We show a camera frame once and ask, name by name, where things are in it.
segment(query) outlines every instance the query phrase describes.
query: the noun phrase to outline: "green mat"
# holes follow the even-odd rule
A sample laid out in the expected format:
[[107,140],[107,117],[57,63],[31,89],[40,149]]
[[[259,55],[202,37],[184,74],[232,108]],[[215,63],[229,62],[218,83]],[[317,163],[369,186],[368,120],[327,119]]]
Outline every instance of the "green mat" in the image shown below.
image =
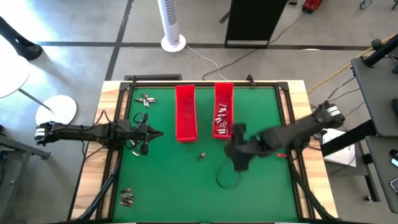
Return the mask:
[[[148,113],[148,124],[165,134],[149,144],[147,156],[136,157],[125,149],[121,164],[114,222],[294,222],[295,202],[287,161],[276,155],[255,158],[242,173],[238,188],[225,190],[215,172],[225,161],[223,140],[212,137],[214,89],[196,90],[198,141],[178,143],[175,138],[175,89],[135,88],[157,98],[145,108],[132,101],[130,119]],[[247,135],[280,125],[273,88],[235,88],[234,121],[246,123]],[[205,152],[206,157],[196,157]],[[220,181],[233,184],[237,176],[231,162]],[[119,204],[122,189],[131,187],[132,207]]]

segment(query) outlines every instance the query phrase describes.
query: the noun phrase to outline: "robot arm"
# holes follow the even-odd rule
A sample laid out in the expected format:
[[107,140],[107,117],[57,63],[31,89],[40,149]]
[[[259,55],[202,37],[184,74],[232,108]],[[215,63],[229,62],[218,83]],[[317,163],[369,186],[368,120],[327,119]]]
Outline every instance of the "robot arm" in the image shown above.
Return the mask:
[[338,128],[343,125],[344,116],[339,109],[325,101],[310,115],[287,126],[269,128],[258,132],[248,141],[243,139],[245,124],[232,126],[232,137],[224,150],[234,164],[237,172],[249,168],[249,161],[254,156],[264,157],[282,149],[285,146],[294,148],[309,142],[310,136],[323,128]]
[[156,131],[146,125],[148,115],[143,114],[142,121],[136,127],[131,128],[129,120],[120,119],[107,124],[97,124],[95,126],[64,125],[60,123],[48,122],[36,127],[35,140],[37,144],[46,145],[58,140],[75,141],[96,141],[104,147],[119,149],[124,147],[126,141],[130,141],[133,146],[142,142],[141,154],[148,153],[148,143],[163,133]]

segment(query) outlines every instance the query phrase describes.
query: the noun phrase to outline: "wooden frame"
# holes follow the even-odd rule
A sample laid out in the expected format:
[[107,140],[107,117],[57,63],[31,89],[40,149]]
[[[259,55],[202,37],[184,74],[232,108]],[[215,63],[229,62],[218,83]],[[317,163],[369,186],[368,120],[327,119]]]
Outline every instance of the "wooden frame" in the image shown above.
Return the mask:
[[[175,83],[198,83],[199,81],[167,81],[167,83],[175,82]],[[203,83],[214,83],[215,81],[203,81]],[[249,83],[248,81],[229,81],[235,83]],[[281,91],[281,103],[283,106],[283,113],[285,117],[285,122],[287,124],[290,123],[290,119],[293,115],[293,118],[299,119],[311,113],[311,109],[308,102],[308,96],[305,91],[304,82],[301,80],[294,81],[257,81],[258,83],[275,83],[275,82],[287,82],[289,85],[289,96],[284,95],[284,91]],[[115,108],[118,100],[119,89],[121,87],[122,82],[104,82],[103,89],[101,91],[101,98],[99,100],[96,118],[99,117],[103,110],[106,110],[109,117],[114,116],[115,118],[123,119],[124,112],[127,104],[127,94],[123,95],[121,99],[121,110],[119,114],[115,116]],[[138,83],[161,83],[160,81],[138,81]],[[287,108],[288,103],[291,103],[293,114],[289,114]],[[99,123],[107,123],[105,118],[102,118]],[[319,144],[314,140],[311,141],[311,146],[319,148]],[[88,154],[98,149],[100,145],[95,142],[91,142],[88,146]],[[68,218],[76,218],[81,215],[86,207],[91,203],[92,199],[98,193],[101,183],[104,179],[104,165],[106,158],[109,152],[107,150],[102,150],[99,153],[95,154],[90,158],[90,160],[86,161],[84,166],[82,166],[81,175],[78,181],[78,187],[76,188],[75,197],[73,199],[71,210]],[[114,166],[116,156],[112,156],[113,160],[110,167]],[[323,162],[322,152],[316,149],[307,148],[303,151],[303,160],[305,164],[305,170],[307,173],[309,186],[320,201],[320,203],[326,208],[326,210],[333,216],[337,217],[337,212],[335,208],[335,204],[333,201],[333,196],[331,194],[331,189],[328,181],[328,176],[326,173],[325,164]],[[295,165],[298,171],[300,171],[300,167],[298,166],[297,161],[295,161]],[[301,201],[301,208],[304,218],[310,217],[310,210],[308,210],[307,199],[305,198],[302,190],[299,186],[299,195]],[[110,200],[110,192],[108,191],[104,201],[108,202]],[[102,216],[108,216],[108,208],[109,203],[104,203],[102,206]],[[93,217],[99,217],[98,212],[93,215]]]

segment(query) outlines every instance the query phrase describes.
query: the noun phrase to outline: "red plastic tray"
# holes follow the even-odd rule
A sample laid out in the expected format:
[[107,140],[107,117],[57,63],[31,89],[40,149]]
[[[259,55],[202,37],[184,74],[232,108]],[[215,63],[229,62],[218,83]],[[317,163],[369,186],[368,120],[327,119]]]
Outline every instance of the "red plastic tray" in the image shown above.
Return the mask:
[[[233,83],[215,83],[215,100],[214,100],[214,115],[213,115],[213,138],[215,139],[229,139],[231,138],[231,125],[234,122],[234,84]],[[227,111],[224,113],[226,117],[223,120],[228,121],[226,129],[228,134],[218,134],[220,124],[216,124],[215,119],[218,118],[218,110],[222,108],[220,104],[227,106]]]
[[178,142],[198,139],[194,85],[175,87],[175,135]]

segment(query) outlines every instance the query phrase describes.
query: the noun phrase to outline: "concrete floor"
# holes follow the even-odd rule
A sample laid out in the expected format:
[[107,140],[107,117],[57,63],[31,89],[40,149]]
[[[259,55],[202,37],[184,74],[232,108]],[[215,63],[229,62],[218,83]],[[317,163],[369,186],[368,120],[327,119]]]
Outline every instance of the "concrete floor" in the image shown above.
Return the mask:
[[[92,124],[102,82],[105,79],[113,47],[66,47],[60,42],[115,42],[128,0],[15,0],[0,2],[0,15],[28,39],[49,42],[45,53],[31,61],[32,72],[25,91],[41,100],[65,94],[73,97],[78,113],[73,124]],[[287,6],[273,38],[300,15],[297,6]],[[359,0],[328,0],[311,15],[304,16],[274,44],[280,45],[369,45],[375,38],[384,39],[398,30],[398,11],[391,11],[392,0],[374,1],[366,10],[359,10]],[[220,44],[224,42],[226,23],[218,21],[228,11],[230,0],[177,0],[181,33],[188,43]],[[156,0],[134,0],[122,36],[123,42],[159,43],[163,37]],[[0,50],[12,52],[0,37]],[[232,62],[250,49],[195,49],[220,66]],[[231,80],[242,80],[252,74],[258,80],[305,80],[310,88],[357,56],[360,52],[346,50],[258,50],[237,64],[221,71]],[[160,48],[122,47],[118,53],[112,80],[125,75],[181,73],[184,80],[199,80],[214,70],[185,49],[168,54]],[[310,96],[310,102],[323,101],[339,85],[349,70],[324,84]],[[219,80],[217,74],[207,77]],[[344,86],[340,93],[358,87],[356,82]],[[357,107],[363,98],[359,91],[336,101],[343,114]],[[14,93],[0,99],[0,124],[6,134],[20,142],[35,145],[34,116],[37,105]],[[353,128],[369,119],[365,106],[348,117],[345,127]],[[33,158],[24,177],[13,218],[9,223],[27,219],[28,223],[59,222],[67,217],[81,166],[81,143],[59,141],[46,147],[51,151],[48,161]],[[386,205],[379,183],[382,202],[366,203],[368,194],[364,179],[330,177],[330,184],[340,218],[369,223],[396,223],[397,215]]]

